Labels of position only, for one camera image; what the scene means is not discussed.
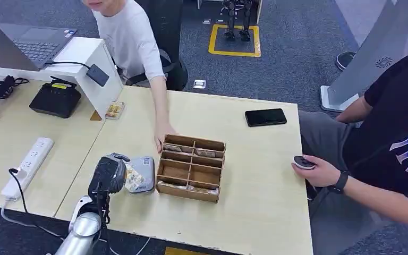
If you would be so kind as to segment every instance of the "child's arm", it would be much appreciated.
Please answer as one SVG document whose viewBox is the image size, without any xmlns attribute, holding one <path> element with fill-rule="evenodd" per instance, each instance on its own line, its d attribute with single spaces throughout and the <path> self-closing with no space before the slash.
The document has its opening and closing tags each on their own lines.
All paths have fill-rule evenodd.
<svg viewBox="0 0 408 255">
<path fill-rule="evenodd" d="M 164 76 L 157 76 L 149 80 L 152 98 L 156 109 L 156 130 L 154 140 L 157 151 L 161 152 L 162 143 L 166 134 L 175 134 L 176 131 L 169 123 L 168 99 L 166 96 L 166 83 Z"/>
<path fill-rule="evenodd" d="M 143 62 L 144 71 L 151 86 L 156 110 L 154 140 L 157 151 L 161 152 L 165 135 L 176 133 L 169 123 L 165 75 L 163 74 L 160 52 L 148 16 L 145 12 L 140 12 L 133 19 L 136 20 L 136 22 L 130 23 L 133 39 L 137 45 L 138 54 Z"/>
</svg>

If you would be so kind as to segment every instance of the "black t-shirt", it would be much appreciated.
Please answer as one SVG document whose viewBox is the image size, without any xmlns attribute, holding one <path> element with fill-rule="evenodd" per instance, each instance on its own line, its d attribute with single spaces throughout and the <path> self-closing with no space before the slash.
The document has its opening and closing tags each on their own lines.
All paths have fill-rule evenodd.
<svg viewBox="0 0 408 255">
<path fill-rule="evenodd" d="M 408 197 L 408 56 L 364 96 L 373 110 L 345 142 L 348 170 L 362 182 Z"/>
</svg>

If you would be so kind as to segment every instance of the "white power strip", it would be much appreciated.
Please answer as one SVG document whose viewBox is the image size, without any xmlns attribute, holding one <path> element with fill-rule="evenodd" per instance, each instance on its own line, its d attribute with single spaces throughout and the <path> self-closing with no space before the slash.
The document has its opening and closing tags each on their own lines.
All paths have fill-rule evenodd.
<svg viewBox="0 0 408 255">
<path fill-rule="evenodd" d="M 30 151 L 24 157 L 23 161 L 19 166 L 20 171 L 16 174 L 16 178 L 18 178 L 18 181 L 20 182 L 22 191 L 24 191 L 27 188 L 33 176 L 37 172 L 38 168 L 41 166 L 41 163 L 43 163 L 43 160 L 45 160 L 46 156 L 48 155 L 53 145 L 54 145 L 53 140 L 45 137 L 40 137 L 37 139 L 37 142 L 35 142 Z M 2 189 L 1 194 L 6 196 L 8 199 L 13 200 L 17 200 L 18 198 L 21 197 L 18 184 L 16 183 L 13 177 L 10 176 L 10 180 L 8 181 L 7 185 Z"/>
</svg>

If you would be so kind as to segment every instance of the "cardboard organizer box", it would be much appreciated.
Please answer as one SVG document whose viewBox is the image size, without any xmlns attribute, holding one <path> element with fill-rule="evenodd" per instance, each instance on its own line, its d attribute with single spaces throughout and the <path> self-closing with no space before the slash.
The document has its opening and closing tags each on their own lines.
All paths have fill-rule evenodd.
<svg viewBox="0 0 408 255">
<path fill-rule="evenodd" d="M 159 193 L 218 202 L 226 144 L 167 135 L 157 170 Z"/>
</svg>

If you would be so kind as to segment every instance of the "laptop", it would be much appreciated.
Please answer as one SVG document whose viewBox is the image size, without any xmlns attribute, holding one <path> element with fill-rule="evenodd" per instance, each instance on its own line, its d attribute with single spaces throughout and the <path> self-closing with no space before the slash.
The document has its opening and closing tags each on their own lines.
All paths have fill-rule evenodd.
<svg viewBox="0 0 408 255">
<path fill-rule="evenodd" d="M 0 67 L 39 71 L 71 40 L 77 29 L 0 24 Z"/>
</svg>

